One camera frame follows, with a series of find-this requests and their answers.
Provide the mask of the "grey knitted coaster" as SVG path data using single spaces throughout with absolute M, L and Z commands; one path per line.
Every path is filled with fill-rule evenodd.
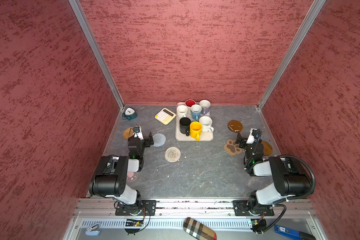
M 154 141 L 153 144 L 154 147 L 161 147 L 166 142 L 166 136 L 164 134 L 155 134 L 153 135 L 153 141 Z

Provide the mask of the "paw shaped cork coaster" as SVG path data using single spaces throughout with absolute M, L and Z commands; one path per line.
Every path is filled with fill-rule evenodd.
M 224 150 L 231 156 L 239 155 L 243 152 L 243 149 L 236 144 L 235 140 L 227 140 Z

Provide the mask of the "woven rattan coaster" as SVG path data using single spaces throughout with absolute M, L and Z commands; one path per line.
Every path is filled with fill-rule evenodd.
M 128 140 L 130 137 L 133 137 L 135 135 L 134 132 L 134 128 L 127 128 L 124 132 L 123 132 L 123 137 L 124 139 Z

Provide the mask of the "multicolour woven coaster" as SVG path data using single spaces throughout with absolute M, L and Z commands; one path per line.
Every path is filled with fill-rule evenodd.
M 165 159 L 168 162 L 176 162 L 181 157 L 181 151 L 177 147 L 170 147 L 165 152 Z

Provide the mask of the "pink flower coaster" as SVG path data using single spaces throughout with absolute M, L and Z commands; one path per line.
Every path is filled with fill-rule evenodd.
M 128 172 L 127 173 L 127 181 L 128 182 L 134 182 L 138 178 L 137 172 Z

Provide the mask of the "black mug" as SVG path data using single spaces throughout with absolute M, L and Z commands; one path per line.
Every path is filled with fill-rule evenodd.
M 190 125 L 192 121 L 189 118 L 183 117 L 180 119 L 180 132 L 187 137 L 190 136 Z

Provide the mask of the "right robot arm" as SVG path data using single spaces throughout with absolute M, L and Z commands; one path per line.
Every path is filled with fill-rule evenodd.
M 236 144 L 245 150 L 245 171 L 252 177 L 271 176 L 273 182 L 253 191 L 247 200 L 233 201 L 236 216 L 273 216 L 276 204 L 303 199 L 313 194 L 316 187 L 313 171 L 300 158 L 280 155 L 264 160 L 261 135 L 260 129 L 252 129 L 248 138 L 238 133 Z

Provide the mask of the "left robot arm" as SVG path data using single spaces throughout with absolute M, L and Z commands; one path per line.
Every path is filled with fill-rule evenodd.
M 123 204 L 124 210 L 132 216 L 145 214 L 141 194 L 127 185 L 127 175 L 142 170 L 145 148 L 153 144 L 151 133 L 145 139 L 130 137 L 128 156 L 101 157 L 89 184 L 90 195 L 115 199 Z

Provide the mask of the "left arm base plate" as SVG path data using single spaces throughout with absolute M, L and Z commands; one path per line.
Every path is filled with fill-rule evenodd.
M 116 216 L 154 216 L 156 212 L 156 200 L 141 200 L 134 205 L 118 203 L 116 206 Z

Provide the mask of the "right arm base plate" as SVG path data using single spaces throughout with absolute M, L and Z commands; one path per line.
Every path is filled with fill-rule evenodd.
M 275 215 L 273 207 L 270 205 L 260 205 L 256 201 L 234 200 L 233 209 L 235 216 L 240 217 L 273 217 Z

